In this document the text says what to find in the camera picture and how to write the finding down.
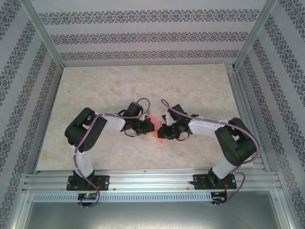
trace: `floral striped wallpaper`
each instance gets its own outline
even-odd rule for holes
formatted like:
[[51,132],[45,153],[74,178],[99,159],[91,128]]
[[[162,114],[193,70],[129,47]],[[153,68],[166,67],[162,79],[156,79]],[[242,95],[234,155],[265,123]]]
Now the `floral striped wallpaper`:
[[33,0],[66,66],[234,63],[265,0]]
[[32,173],[61,72],[18,0],[0,0],[0,229]]
[[279,0],[239,73],[272,170],[305,228],[305,1]]

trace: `metal panel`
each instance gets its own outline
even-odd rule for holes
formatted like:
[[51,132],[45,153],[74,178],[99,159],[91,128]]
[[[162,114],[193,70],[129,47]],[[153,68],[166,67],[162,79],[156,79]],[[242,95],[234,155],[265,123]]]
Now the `metal panel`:
[[296,229],[284,191],[271,191],[270,194],[281,228]]
[[269,192],[241,192],[227,206],[209,202],[32,203],[28,229],[278,229]]
[[[76,193],[37,193],[34,194],[34,203],[75,203]],[[99,202],[129,203],[129,202],[193,202],[212,201],[210,192],[190,193],[101,193]]]
[[10,229],[23,229],[25,227],[28,215],[30,212],[31,204],[33,200],[32,193],[22,193],[19,199],[19,203],[16,207],[16,212],[13,216]]

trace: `gray floor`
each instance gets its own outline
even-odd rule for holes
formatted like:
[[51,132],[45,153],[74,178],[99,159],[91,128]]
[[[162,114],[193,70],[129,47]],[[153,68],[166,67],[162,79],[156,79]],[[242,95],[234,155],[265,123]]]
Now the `gray floor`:
[[209,202],[33,203],[27,229],[278,229],[268,192],[241,192],[230,204]]

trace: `metal frame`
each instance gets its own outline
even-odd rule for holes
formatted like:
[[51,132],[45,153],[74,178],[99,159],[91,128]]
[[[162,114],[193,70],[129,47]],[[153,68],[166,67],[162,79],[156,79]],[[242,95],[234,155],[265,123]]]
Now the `metal frame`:
[[[256,139],[259,139],[239,75],[234,71],[232,65],[226,65],[225,67],[239,115]],[[103,198],[101,202],[210,201],[210,190],[195,190],[194,186],[190,184],[190,181],[193,181],[194,174],[207,174],[208,170],[205,168],[96,170],[95,174],[110,176],[109,190],[102,192]],[[238,169],[238,171],[246,174],[245,183],[240,191],[270,191],[281,228],[295,229],[279,177],[277,172],[270,171],[264,151],[262,151],[261,156],[253,165],[246,165]],[[32,201],[71,202],[76,201],[77,193],[86,193],[86,191],[66,190],[68,176],[70,175],[72,175],[72,172],[66,170],[37,171],[35,174],[28,174],[25,178],[21,198],[10,228],[23,229],[25,227]],[[239,174],[235,175],[237,186],[240,185],[242,178]],[[157,198],[144,199],[150,194]],[[131,199],[125,201],[124,198],[128,197],[131,197]]]
[[33,23],[36,31],[40,35],[43,43],[47,47],[48,51],[50,52],[52,58],[54,59],[57,67],[59,68],[60,72],[63,72],[65,64],[61,58],[59,51],[57,50],[54,42],[52,41],[51,36],[49,35],[47,29],[44,27],[43,22],[40,19],[37,11],[35,10],[31,0],[20,0],[20,4],[22,5],[23,9],[26,11],[28,17],[30,18],[31,22]]
[[254,26],[252,27],[246,41],[234,63],[235,69],[239,69],[240,66],[243,64],[245,57],[247,56],[252,44],[254,43],[258,33],[263,28],[265,21],[267,20],[269,14],[271,13],[273,7],[277,3],[277,0],[267,0],[265,5],[263,6],[260,14],[258,15],[257,20],[255,21]]

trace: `enclosure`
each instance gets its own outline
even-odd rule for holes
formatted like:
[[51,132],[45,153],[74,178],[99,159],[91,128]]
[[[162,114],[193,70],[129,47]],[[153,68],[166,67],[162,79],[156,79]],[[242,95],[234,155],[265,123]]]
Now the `enclosure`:
[[[305,228],[304,0],[0,6],[0,228]],[[161,121],[161,99],[243,121],[261,154],[230,203],[192,184],[223,157],[216,138],[103,131],[92,164],[107,190],[79,208],[65,129],[85,107],[114,114],[142,97]]]

